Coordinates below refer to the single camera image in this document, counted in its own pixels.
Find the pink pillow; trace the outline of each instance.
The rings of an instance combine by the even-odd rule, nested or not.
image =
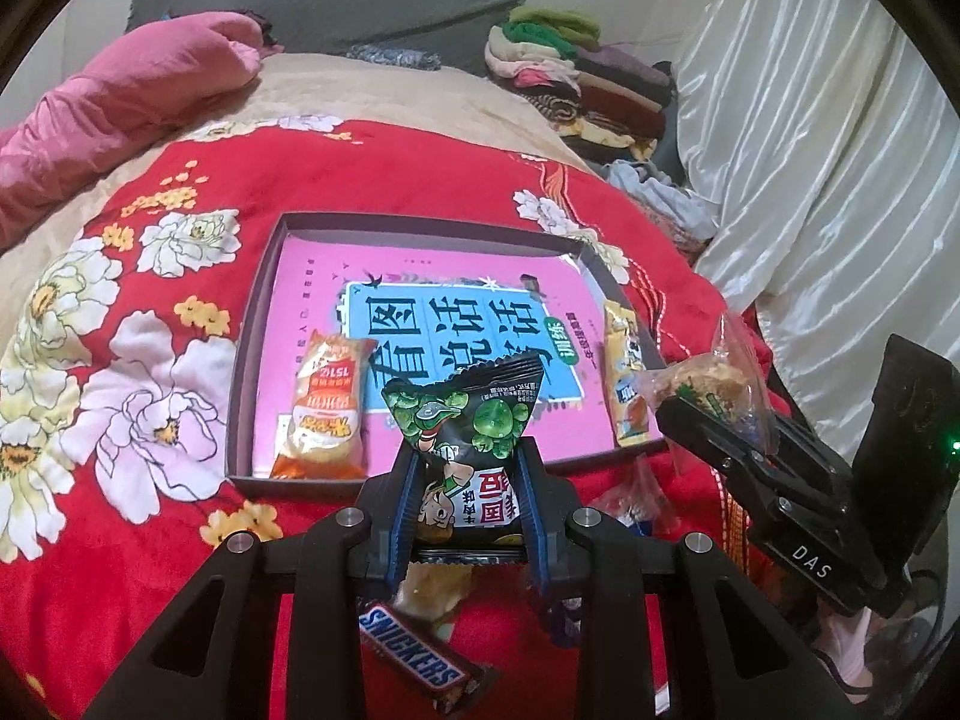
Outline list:
[[[0,251],[98,176],[260,70],[263,33],[237,13],[148,23],[0,133]]]

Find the snickers bar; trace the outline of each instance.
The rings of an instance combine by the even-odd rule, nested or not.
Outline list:
[[[455,717],[496,678],[385,604],[368,605],[359,618],[366,645],[419,685],[441,717]]]

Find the green pea snack bag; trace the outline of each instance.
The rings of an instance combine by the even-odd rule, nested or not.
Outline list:
[[[392,379],[383,399],[426,462],[416,537],[449,547],[520,544],[520,509],[507,472],[544,379],[534,352],[482,362],[445,382]]]

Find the pink book cover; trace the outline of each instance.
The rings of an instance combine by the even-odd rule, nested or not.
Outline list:
[[[476,362],[527,350],[544,363],[526,431],[544,462],[616,450],[602,381],[603,300],[570,255],[405,250],[288,236],[260,360],[253,476],[268,476],[277,456],[313,330],[378,341],[364,398],[370,476],[390,470],[403,439],[380,395],[387,381],[442,381]],[[661,434],[650,419],[654,442]]]

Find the food in plastic bag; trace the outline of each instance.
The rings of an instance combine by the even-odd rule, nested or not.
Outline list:
[[[363,479],[363,381],[370,338],[310,336],[296,372],[293,413],[277,461],[275,479]]]
[[[424,459],[416,536],[445,546],[522,543],[510,457],[533,414],[544,365],[536,352],[482,362],[445,382],[392,379],[383,399]]]
[[[604,318],[604,391],[613,435],[620,446],[638,445],[646,440],[650,419],[637,381],[644,370],[637,315],[607,300]]]
[[[778,434],[770,398],[747,328],[739,319],[729,314],[720,317],[709,353],[638,376],[654,410],[666,398],[678,395],[730,424],[757,449],[776,452]]]
[[[636,460],[621,484],[599,495],[589,506],[642,536],[653,536],[655,523],[661,531],[672,531],[677,525],[673,507],[645,458]]]

